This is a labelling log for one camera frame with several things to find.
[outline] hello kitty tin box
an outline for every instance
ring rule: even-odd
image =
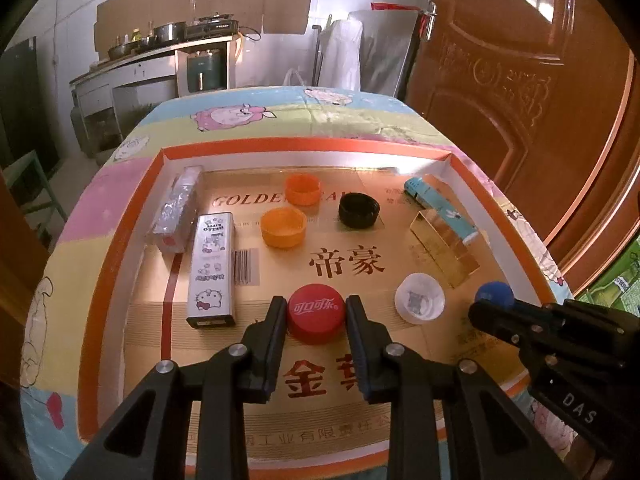
[[[232,326],[233,234],[231,213],[198,217],[193,242],[187,322],[194,328]]]

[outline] plastic bag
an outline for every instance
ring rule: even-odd
[[[305,81],[300,75],[300,72],[298,72],[298,70],[296,70],[295,68],[289,68],[289,70],[287,70],[287,75],[284,76],[282,86],[291,86],[291,76],[293,76],[294,74],[296,75],[296,78],[298,78],[298,82],[294,86],[306,86]]]
[[[360,90],[362,23],[337,20],[320,34],[322,66],[318,86]]]

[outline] gold box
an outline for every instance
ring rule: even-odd
[[[479,268],[478,262],[462,243],[462,239],[435,209],[423,209],[418,212],[410,229],[453,288],[462,284]]]

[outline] red bottle cap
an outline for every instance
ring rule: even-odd
[[[319,345],[342,331],[345,315],[344,300],[337,290],[322,283],[310,283],[289,298],[287,326],[299,341]]]

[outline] gas stove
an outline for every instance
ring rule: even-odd
[[[232,20],[231,16],[232,14],[217,14],[198,18],[184,31],[184,39],[194,41],[237,34],[238,20]]]

